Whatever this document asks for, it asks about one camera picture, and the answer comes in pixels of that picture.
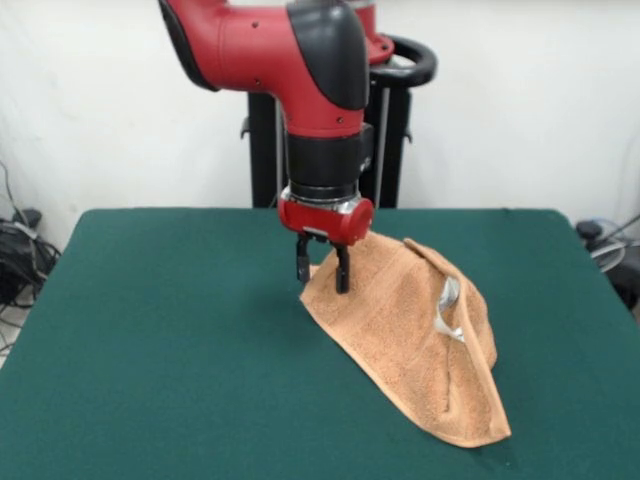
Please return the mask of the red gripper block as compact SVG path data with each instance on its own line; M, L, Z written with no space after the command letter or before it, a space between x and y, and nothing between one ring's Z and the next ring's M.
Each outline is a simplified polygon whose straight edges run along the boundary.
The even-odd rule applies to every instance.
M310 279L309 237L314 234L336 243L338 259L336 268L336 292L348 293L350 288L350 255L352 246L366 237L373 220L373 204L367 198L324 208L293 200L280 199L278 214L281 223L299 233L296 242L296 273L298 280Z

